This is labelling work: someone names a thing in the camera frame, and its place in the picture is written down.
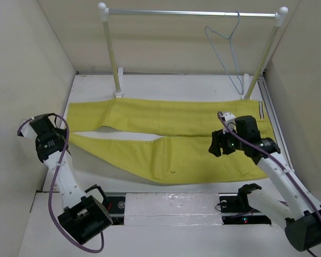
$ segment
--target table surface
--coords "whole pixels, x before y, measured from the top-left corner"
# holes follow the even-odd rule
[[[240,98],[228,77],[222,75],[125,75],[124,90],[125,97],[150,100],[228,101]],[[111,75],[77,75],[68,104],[108,100],[113,98],[113,91],[114,83]],[[265,88],[256,86],[252,99],[264,100],[276,140],[281,148],[286,149],[276,114]],[[113,135],[112,133],[107,135],[104,131],[101,131],[99,135],[98,132],[90,132],[87,136],[136,138],[133,133],[114,132]],[[139,134],[137,137],[140,140],[148,140],[156,136]],[[284,232],[276,225],[222,225],[220,214],[206,209],[217,198],[217,193],[236,192],[239,187],[245,183],[252,183],[252,181],[160,185],[113,167],[76,146],[71,145],[70,151],[78,182],[83,188],[88,188],[95,183],[101,185],[106,192],[196,192],[196,198],[202,199],[198,205],[190,205],[191,199],[188,199],[188,205],[185,207],[190,209],[189,213],[193,212],[192,208],[201,209],[203,220],[198,220],[195,215],[190,217],[194,220],[184,220],[178,209],[167,205],[167,198],[162,197],[160,200],[155,200],[159,198],[159,195],[134,197],[133,194],[128,194],[126,209],[129,211],[126,214],[129,220],[125,225],[111,226],[104,231],[105,249],[97,256],[307,256],[294,250],[288,243]],[[50,181],[51,174],[48,172],[44,185],[45,191],[49,190]],[[254,182],[261,185],[275,198],[281,199],[269,179]],[[47,198],[47,193],[36,194],[19,257],[91,256],[68,243],[57,231],[49,217]],[[135,209],[135,204],[140,199],[142,199],[143,208]],[[55,193],[52,205],[56,216],[59,215],[62,208],[58,193]],[[162,211],[159,211],[161,215],[157,212],[156,217],[154,210],[157,208]],[[135,219],[136,213],[141,211],[143,212],[142,220],[140,217],[138,220]],[[86,246],[98,248],[99,245],[100,239],[95,237]]]

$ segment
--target white enclosure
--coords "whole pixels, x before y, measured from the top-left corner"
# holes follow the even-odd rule
[[[265,102],[287,161],[321,201],[321,1],[105,3],[112,9],[243,13],[275,13],[287,6],[289,13],[265,60],[265,78],[260,77],[251,97]],[[52,224],[46,193],[50,173],[38,161],[34,143],[18,138],[16,129],[22,119],[41,113],[65,111],[66,117],[70,102],[113,98],[114,80],[97,4],[97,0],[0,1],[0,257],[90,256],[69,244]],[[124,97],[168,101],[239,99],[204,33],[209,25],[227,35],[235,22],[235,18],[110,16],[116,62],[125,72]],[[241,75],[254,75],[273,22],[241,20],[233,39]],[[228,70],[235,75],[228,41],[214,38],[214,42]],[[105,130],[87,135],[157,138]],[[236,192],[245,182],[159,185],[113,167],[76,146],[70,145],[70,151],[83,188],[99,184],[111,193],[191,193],[188,197],[194,195],[194,199],[205,195],[199,205],[189,205],[184,217],[165,200],[151,201],[155,195],[146,200],[142,194],[129,194],[128,222],[105,230],[105,249],[97,256],[310,256],[295,251],[276,225],[222,225],[221,216],[209,206],[218,193]],[[257,183],[280,199],[269,179]],[[145,208],[135,208],[140,202]],[[53,205],[56,215],[60,214],[57,193]],[[163,205],[157,215],[152,213]],[[200,213],[200,206],[207,209]],[[97,239],[88,247],[98,248]],[[312,250],[321,256],[321,245]]]

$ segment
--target white rack post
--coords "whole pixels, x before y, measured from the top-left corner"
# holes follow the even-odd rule
[[[162,16],[189,16],[189,17],[220,17],[220,18],[237,18],[238,13],[236,12],[199,12],[199,11],[163,11],[163,10],[128,10],[128,9],[110,9],[107,8],[104,3],[98,4],[98,9],[100,11],[100,17],[103,24],[109,58],[111,62],[114,83],[116,86],[115,96],[121,97],[123,95],[123,90],[119,83],[119,76],[116,61],[114,58],[113,45],[111,34],[108,27],[108,15],[162,15]],[[277,34],[278,28],[282,25],[285,15],[288,13],[288,8],[281,7],[278,13],[243,13],[240,12],[240,18],[253,18],[253,19],[274,19],[275,24],[271,31],[270,37],[266,43],[265,49],[263,51],[261,60],[259,61],[256,72],[253,75],[253,79],[248,88],[246,95],[243,99],[249,99],[251,93],[256,85],[256,82],[259,78],[260,72],[264,66],[265,60],[269,55],[269,51],[273,44],[274,38]]]
[[[278,13],[276,13],[275,22],[274,22],[272,31],[270,33],[269,39],[267,40],[267,43],[265,45],[263,54],[261,56],[261,60],[259,61],[258,67],[257,67],[255,73],[253,74],[253,78],[252,78],[249,88],[246,92],[246,95],[243,97],[243,99],[250,99],[252,91],[255,88],[255,85],[256,85],[257,80],[259,78],[259,75],[263,70],[265,60],[267,59],[267,57],[269,55],[269,51],[270,51],[272,44],[274,42],[274,39],[276,38],[277,31],[278,31],[279,27],[282,26],[282,23],[285,19],[285,15],[287,13],[288,13],[288,8],[286,8],[286,7],[281,7],[278,10]]]

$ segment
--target screw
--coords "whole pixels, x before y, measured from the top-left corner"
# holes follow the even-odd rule
[[[118,202],[118,208],[119,209],[124,209],[125,208],[125,202],[123,202],[123,201]]]
[[[220,202],[220,206],[221,206],[221,208],[226,208],[227,207],[227,201],[226,200],[222,200]]]

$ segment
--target white wall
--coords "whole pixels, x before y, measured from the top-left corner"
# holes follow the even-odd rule
[[[266,81],[296,173],[321,199],[321,1],[300,2]]]
[[[101,0],[38,0],[77,71],[111,71],[103,27],[97,10]],[[113,9],[199,10],[275,13],[289,8],[284,31],[299,0],[102,0]],[[127,72],[224,73],[207,38],[206,25],[228,35],[236,19],[197,17],[110,16],[117,65]],[[234,36],[241,73],[253,74],[273,20],[242,19]],[[235,73],[228,41],[218,49],[229,71]]]
[[[45,176],[22,119],[64,110],[75,70],[35,0],[0,0],[0,257],[17,256]]]

